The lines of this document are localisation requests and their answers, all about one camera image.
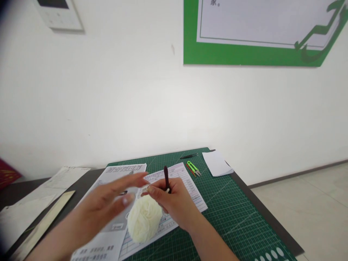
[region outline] white wall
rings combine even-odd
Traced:
[[[28,0],[1,23],[0,157],[26,179],[203,146],[248,185],[348,158],[348,26],[317,69],[183,66],[183,1],[75,5],[85,35]]]

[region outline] wall-mounted device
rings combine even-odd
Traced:
[[[32,1],[48,27],[63,30],[83,30],[72,0]]]

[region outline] right hand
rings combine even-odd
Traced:
[[[169,179],[171,194],[166,193],[166,181],[158,180],[148,187],[148,194],[157,201],[166,213],[187,232],[193,228],[197,219],[202,215],[187,191],[182,179]]]

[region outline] red fabric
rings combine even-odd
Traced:
[[[22,175],[19,174],[14,168],[0,159],[0,190],[10,185],[16,179],[19,179]]]

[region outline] green bulletin board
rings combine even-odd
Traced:
[[[348,0],[184,0],[184,64],[322,65]]]

